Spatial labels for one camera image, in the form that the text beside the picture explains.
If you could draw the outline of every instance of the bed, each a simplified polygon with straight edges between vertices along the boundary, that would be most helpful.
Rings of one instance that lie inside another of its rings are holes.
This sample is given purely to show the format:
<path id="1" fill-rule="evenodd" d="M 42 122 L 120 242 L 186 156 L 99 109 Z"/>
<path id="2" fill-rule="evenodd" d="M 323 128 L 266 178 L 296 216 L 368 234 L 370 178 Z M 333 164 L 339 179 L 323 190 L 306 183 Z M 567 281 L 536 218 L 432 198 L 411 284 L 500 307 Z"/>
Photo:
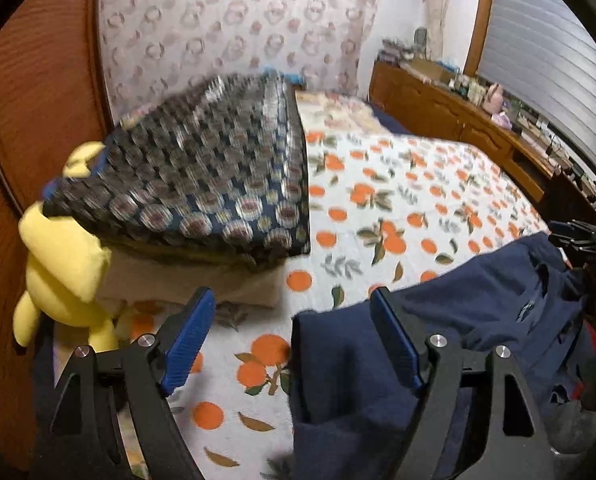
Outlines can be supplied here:
<path id="1" fill-rule="evenodd" d="M 546 230 L 478 149 L 408 134 L 355 98 L 302 92 L 297 101 L 308 144 L 311 253 L 286 261 L 273 308 L 217 307 L 186 385 L 169 397 L 206 478 L 290 478 L 286 364 L 294 314 L 359 303 L 380 285 L 433 280 L 477 254 Z M 127 303 L 116 327 L 121 340 L 157 329 L 180 309 L 159 298 Z M 83 338 L 56 324 L 55 378 Z M 119 418 L 134 474 L 148 478 L 130 415 Z"/>

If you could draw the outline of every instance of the folded blanket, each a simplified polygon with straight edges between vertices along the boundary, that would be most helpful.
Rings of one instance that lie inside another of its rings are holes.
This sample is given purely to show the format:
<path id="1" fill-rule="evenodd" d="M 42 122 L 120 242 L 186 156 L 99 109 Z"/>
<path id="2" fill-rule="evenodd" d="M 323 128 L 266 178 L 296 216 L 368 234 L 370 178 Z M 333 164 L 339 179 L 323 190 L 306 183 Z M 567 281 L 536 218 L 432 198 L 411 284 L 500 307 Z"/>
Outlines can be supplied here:
<path id="1" fill-rule="evenodd" d="M 543 416 L 554 400 L 572 398 L 576 365 L 595 355 L 579 336 L 584 288 L 544 233 L 392 295 L 430 334 L 475 351 L 509 347 Z M 576 345 L 585 347 L 570 352 Z M 290 367 L 294 480 L 383 478 L 402 451 L 418 398 L 398 381 L 368 302 L 296 316 Z M 471 401 L 462 388 L 437 478 L 458 463 Z"/>
<path id="2" fill-rule="evenodd" d="M 153 253 L 273 264 L 310 251 L 306 143 L 282 76 L 215 76 L 116 129 L 43 213 Z"/>

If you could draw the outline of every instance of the white curtain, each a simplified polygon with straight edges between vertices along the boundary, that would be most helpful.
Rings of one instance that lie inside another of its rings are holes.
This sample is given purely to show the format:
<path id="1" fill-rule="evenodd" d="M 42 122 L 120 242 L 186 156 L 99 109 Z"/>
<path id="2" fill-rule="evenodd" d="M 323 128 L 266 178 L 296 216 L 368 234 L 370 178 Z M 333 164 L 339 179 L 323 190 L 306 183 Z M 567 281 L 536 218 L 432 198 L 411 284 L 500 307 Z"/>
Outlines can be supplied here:
<path id="1" fill-rule="evenodd" d="M 427 59 L 443 57 L 444 16 L 449 0 L 427 0 Z"/>
<path id="2" fill-rule="evenodd" d="M 100 0 L 114 117 L 214 73 L 264 67 L 355 94 L 378 0 Z"/>

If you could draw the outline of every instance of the window blinds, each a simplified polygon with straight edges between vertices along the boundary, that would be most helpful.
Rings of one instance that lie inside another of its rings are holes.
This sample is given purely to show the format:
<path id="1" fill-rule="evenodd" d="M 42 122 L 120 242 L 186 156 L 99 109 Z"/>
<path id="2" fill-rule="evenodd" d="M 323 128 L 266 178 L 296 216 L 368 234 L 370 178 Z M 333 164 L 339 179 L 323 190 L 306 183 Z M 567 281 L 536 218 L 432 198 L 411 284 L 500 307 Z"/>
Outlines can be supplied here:
<path id="1" fill-rule="evenodd" d="M 493 0 L 478 74 L 549 118 L 596 164 L 596 44 L 562 0 Z"/>

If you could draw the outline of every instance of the wooden window frame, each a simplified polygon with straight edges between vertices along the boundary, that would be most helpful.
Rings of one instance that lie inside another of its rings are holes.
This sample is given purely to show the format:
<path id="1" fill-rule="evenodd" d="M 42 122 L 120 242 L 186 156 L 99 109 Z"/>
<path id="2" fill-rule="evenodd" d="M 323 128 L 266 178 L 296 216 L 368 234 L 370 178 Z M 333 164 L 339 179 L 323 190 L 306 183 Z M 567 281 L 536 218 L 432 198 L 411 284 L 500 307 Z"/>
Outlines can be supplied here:
<path id="1" fill-rule="evenodd" d="M 464 64 L 464 74 L 474 77 L 482 51 L 485 47 L 487 29 L 489 27 L 489 15 L 491 14 L 491 3 L 493 0 L 478 0 L 478 10 L 476 11 L 476 21 L 473 25 L 472 43 L 467 54 L 467 61 Z"/>

